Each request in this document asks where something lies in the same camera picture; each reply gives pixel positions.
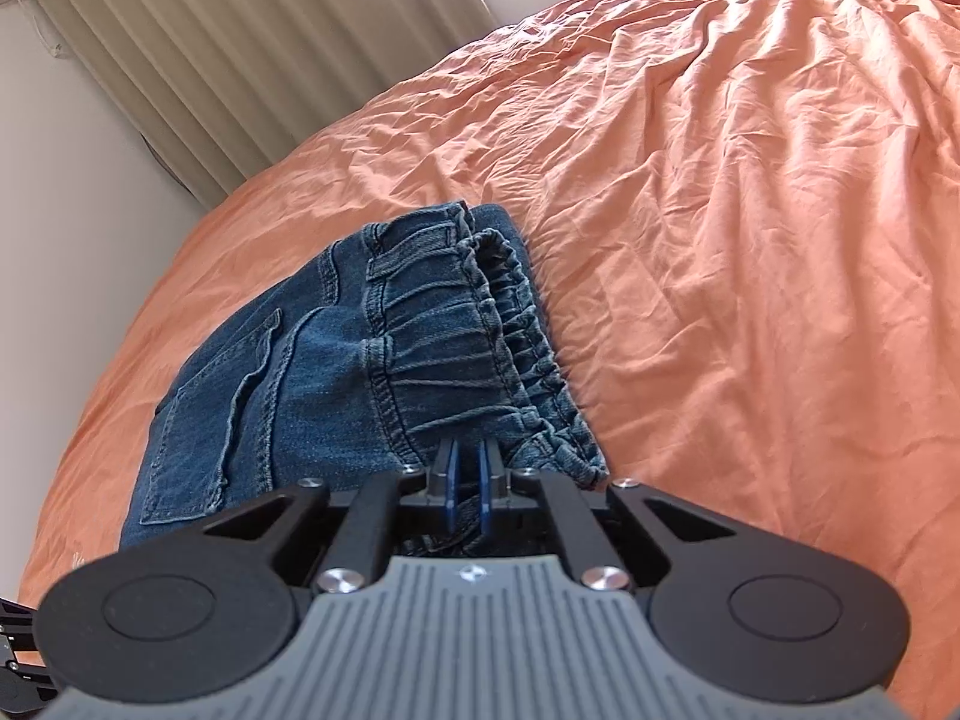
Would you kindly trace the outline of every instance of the gray ribbed pad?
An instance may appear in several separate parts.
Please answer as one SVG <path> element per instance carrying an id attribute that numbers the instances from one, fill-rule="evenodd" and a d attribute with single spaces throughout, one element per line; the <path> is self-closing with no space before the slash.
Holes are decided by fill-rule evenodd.
<path id="1" fill-rule="evenodd" d="M 67 690 L 43 719 L 905 720 L 880 688 L 811 707 L 714 688 L 629 595 L 574 584 L 553 556 L 477 560 L 473 583 L 466 565 L 394 557 L 369 589 L 318 597 L 274 662 L 221 693 L 133 707 Z"/>

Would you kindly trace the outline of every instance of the black circular pad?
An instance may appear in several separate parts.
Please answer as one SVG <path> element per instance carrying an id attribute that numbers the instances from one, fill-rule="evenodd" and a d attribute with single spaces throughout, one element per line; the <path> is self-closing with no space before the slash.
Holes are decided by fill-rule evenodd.
<path id="1" fill-rule="evenodd" d="M 822 637 L 840 619 L 843 607 L 826 587 L 804 577 L 759 577 L 741 584 L 730 610 L 744 628 L 760 637 L 804 641 Z"/>
<path id="2" fill-rule="evenodd" d="M 142 577 L 107 595 L 104 619 L 139 641 L 169 641 L 192 634 L 213 615 L 210 588 L 189 577 Z"/>
<path id="3" fill-rule="evenodd" d="M 80 567 L 35 617 L 53 677 L 160 704 L 227 688 L 290 640 L 293 596 L 243 541 L 167 536 Z"/>

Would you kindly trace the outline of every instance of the back pocket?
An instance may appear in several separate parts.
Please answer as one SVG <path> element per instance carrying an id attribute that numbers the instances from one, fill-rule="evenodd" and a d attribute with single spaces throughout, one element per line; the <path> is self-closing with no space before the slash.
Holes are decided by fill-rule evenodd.
<path id="1" fill-rule="evenodd" d="M 280 309 L 181 386 L 150 461 L 141 525 L 205 517 L 224 503 L 224 462 L 244 405 L 270 364 Z"/>

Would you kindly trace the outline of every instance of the wrinkled bedsheet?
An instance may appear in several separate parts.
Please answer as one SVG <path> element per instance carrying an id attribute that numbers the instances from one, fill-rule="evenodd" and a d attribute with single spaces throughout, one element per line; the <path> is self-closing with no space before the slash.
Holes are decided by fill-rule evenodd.
<path id="1" fill-rule="evenodd" d="M 363 223 L 520 225 L 617 475 L 853 560 L 912 613 L 893 695 L 960 704 L 960 0 L 576 0 L 465 47 L 248 181 L 83 412 L 21 598 L 116 547 L 205 336 Z"/>

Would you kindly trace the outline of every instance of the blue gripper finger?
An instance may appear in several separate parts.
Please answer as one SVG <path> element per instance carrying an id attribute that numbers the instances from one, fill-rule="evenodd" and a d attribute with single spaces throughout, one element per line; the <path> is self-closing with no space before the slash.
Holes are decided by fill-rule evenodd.
<path id="1" fill-rule="evenodd" d="M 453 533 L 457 529 L 457 493 L 460 483 L 460 442 L 450 445 L 450 462 L 446 467 L 446 492 L 443 497 L 443 509 L 446 513 L 446 529 Z"/>
<path id="2" fill-rule="evenodd" d="M 477 446 L 477 464 L 480 466 L 480 533 L 489 536 L 493 531 L 493 494 L 490 482 L 490 455 L 487 442 Z"/>

